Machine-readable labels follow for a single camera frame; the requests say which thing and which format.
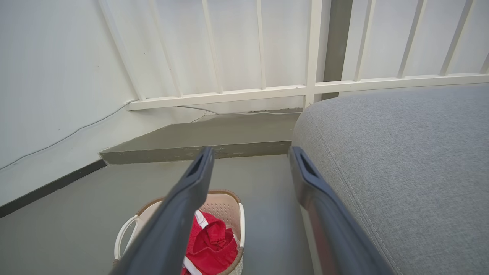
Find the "gray sofa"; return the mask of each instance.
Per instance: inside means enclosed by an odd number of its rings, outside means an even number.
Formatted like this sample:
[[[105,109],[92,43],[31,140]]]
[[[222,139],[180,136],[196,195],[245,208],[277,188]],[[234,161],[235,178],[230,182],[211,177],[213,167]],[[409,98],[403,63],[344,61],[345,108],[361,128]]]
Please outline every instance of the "gray sofa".
[[[489,86],[325,100],[300,146],[392,270],[489,274]]]

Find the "white metal railing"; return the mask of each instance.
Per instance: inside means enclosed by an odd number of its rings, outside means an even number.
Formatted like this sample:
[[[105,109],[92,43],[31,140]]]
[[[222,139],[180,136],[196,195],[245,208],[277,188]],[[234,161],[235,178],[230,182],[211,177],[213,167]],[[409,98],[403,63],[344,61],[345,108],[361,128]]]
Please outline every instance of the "white metal railing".
[[[377,79],[362,79],[362,66],[364,65],[366,48],[369,43],[370,32],[372,28],[372,20],[374,17],[374,9],[376,0],[368,0],[365,22],[363,26],[363,32],[360,42],[360,50],[358,54],[358,61],[356,65],[355,75],[353,80],[343,81],[331,81],[316,83],[316,68],[319,52],[319,37],[321,28],[321,10],[322,0],[311,0],[311,13],[310,13],[310,27],[308,35],[308,49],[307,49],[307,66],[306,66],[306,83],[305,85],[289,85],[281,87],[267,87],[265,79],[265,56],[263,45],[263,25],[262,25],[262,11],[261,0],[256,0],[257,4],[257,18],[258,18],[258,39],[260,49],[260,68],[261,68],[261,87],[256,89],[237,90],[237,91],[223,91],[222,80],[219,73],[217,54],[214,45],[214,38],[212,32],[212,26],[209,16],[209,9],[207,0],[202,0],[202,7],[205,18],[205,25],[207,29],[207,35],[209,38],[210,49],[212,54],[212,62],[215,71],[215,78],[218,87],[217,92],[210,93],[197,93],[197,94],[183,94],[179,88],[177,76],[175,70],[170,62],[170,54],[165,45],[165,39],[162,32],[161,23],[159,20],[159,12],[155,0],[148,0],[152,10],[152,17],[155,21],[159,33],[159,39],[163,53],[167,60],[168,69],[172,77],[173,84],[179,96],[165,96],[158,98],[146,98],[144,91],[141,90],[138,81],[135,77],[133,65],[130,62],[128,53],[122,41],[121,35],[115,24],[115,20],[112,16],[111,9],[107,3],[107,0],[99,0],[102,7],[103,14],[109,25],[109,29],[114,38],[115,44],[121,55],[124,66],[127,69],[128,75],[133,83],[134,89],[138,96],[138,101],[132,102],[128,106],[129,111],[173,107],[183,105],[195,105],[206,103],[218,103],[218,102],[230,102],[252,99],[265,99],[265,98],[277,98],[288,96],[303,96],[304,107],[319,100],[322,93],[330,92],[351,92],[361,90],[377,90],[377,89],[390,89],[390,88],[406,88],[406,87],[420,87],[420,86],[437,86],[437,85],[455,85],[455,84],[473,84],[473,83],[489,83],[489,53],[480,69],[480,73],[459,73],[448,74],[452,65],[452,59],[454,54],[458,51],[458,42],[463,36],[467,19],[470,17],[474,0],[466,0],[462,14],[460,16],[457,28],[453,35],[450,47],[446,54],[444,63],[440,74],[438,75],[421,75],[421,76],[405,76],[406,65],[410,61],[410,52],[413,42],[417,38],[417,32],[420,25],[420,20],[423,17],[427,0],[418,0],[416,11],[414,14],[412,26],[409,32],[408,40],[400,64],[397,77],[377,78]]]

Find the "floor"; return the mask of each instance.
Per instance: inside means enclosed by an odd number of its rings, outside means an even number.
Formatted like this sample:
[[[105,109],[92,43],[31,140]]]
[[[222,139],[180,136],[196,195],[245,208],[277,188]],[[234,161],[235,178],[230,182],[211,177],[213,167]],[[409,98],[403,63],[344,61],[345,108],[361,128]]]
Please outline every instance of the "floor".
[[[120,227],[189,164],[108,166],[0,219],[0,274],[108,274]],[[313,274],[285,155],[217,159],[210,188],[243,202],[243,275]]]

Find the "concrete step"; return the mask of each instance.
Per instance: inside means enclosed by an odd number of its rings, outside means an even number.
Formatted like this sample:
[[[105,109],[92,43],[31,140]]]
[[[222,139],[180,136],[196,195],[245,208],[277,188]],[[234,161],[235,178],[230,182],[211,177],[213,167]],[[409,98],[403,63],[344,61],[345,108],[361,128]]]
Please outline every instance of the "concrete step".
[[[205,146],[212,146],[218,159],[282,155],[291,145],[299,115],[207,115],[196,122],[158,129],[104,150],[100,155],[108,164],[193,160]]]

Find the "vertical railing bar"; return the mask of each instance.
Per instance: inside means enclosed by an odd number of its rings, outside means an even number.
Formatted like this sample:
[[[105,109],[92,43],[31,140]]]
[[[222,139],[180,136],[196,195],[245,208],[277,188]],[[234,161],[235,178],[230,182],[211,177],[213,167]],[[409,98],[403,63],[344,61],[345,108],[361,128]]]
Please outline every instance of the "vertical railing bar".
[[[164,35],[163,35],[163,28],[161,27],[161,22],[159,20],[158,7],[155,3],[155,0],[149,0],[149,3],[150,3],[151,15],[153,17],[153,20],[155,21],[156,29],[158,30],[161,48],[163,49],[163,54],[165,55],[166,64],[167,64],[168,70],[170,70],[170,74],[172,76],[173,85],[175,87],[175,90],[179,94],[179,96],[183,97],[183,93],[180,90],[180,86],[178,84],[177,75],[176,75],[175,70],[173,68],[172,61],[170,60],[170,55],[168,54],[168,49],[167,49],[166,44],[165,44]]]
[[[304,108],[314,103],[314,91],[316,86],[317,56],[319,54],[319,37],[321,33],[321,12],[323,0],[311,1],[311,17],[309,23],[307,67],[306,67],[306,95],[304,96]]]
[[[489,53],[486,56],[486,60],[482,64],[481,74],[489,74]]]
[[[115,46],[117,47],[117,50],[119,51],[119,55],[121,56],[122,63],[124,64],[124,67],[126,67],[126,71],[127,74],[129,75],[129,79],[131,80],[134,90],[136,91],[137,98],[140,101],[146,100],[146,97],[143,95],[141,91],[141,87],[137,82],[136,74],[133,71],[133,67],[129,59],[129,55],[127,53],[126,47],[124,45],[124,41],[122,40],[119,30],[117,29],[117,25],[115,24],[115,19],[112,15],[111,8],[109,7],[107,0],[99,0],[99,3],[102,9],[102,13],[104,14],[105,21],[109,26],[109,30],[111,32],[112,38],[114,39]]]
[[[216,47],[214,46],[214,35],[212,34],[212,25],[211,25],[211,19],[209,15],[209,5],[207,4],[207,0],[202,0],[202,7],[204,9],[205,27],[207,28],[207,36],[209,37],[209,45],[211,48],[212,62],[214,63],[214,71],[216,73],[217,87],[219,93],[222,93],[223,90],[222,90],[221,78],[219,76],[219,65],[217,62]]]
[[[362,32],[362,40],[360,41],[360,51],[358,53],[358,61],[356,63],[355,75],[353,77],[354,81],[360,80],[361,69],[363,65],[363,61],[365,58],[365,52],[370,39],[370,30],[372,28],[372,19],[374,17],[374,8],[375,8],[376,0],[368,0],[367,3],[367,12],[365,14],[365,22],[363,24],[363,32]]]
[[[455,33],[453,34],[452,42],[450,43],[450,47],[448,48],[448,52],[446,53],[445,61],[443,62],[442,69],[440,70],[440,75],[445,76],[448,74],[451,63],[453,59],[453,55],[457,50],[458,41],[460,37],[463,35],[465,23],[470,16],[470,11],[472,10],[474,0],[466,0],[464,9],[462,10],[462,14],[460,15],[459,22],[457,24],[457,28],[455,29]]]
[[[262,70],[262,90],[267,87],[265,81],[265,47],[263,46],[262,1],[256,0],[256,15],[258,17],[258,43],[260,44],[260,69]]]
[[[421,18],[423,17],[426,2],[427,0],[418,0],[418,5],[416,6],[416,11],[414,12],[413,24],[411,25],[411,31],[409,32],[406,48],[404,49],[404,55],[402,56],[402,61],[400,63],[398,78],[404,78],[405,76],[404,72],[409,58],[409,53],[411,52],[411,47],[420,26]]]

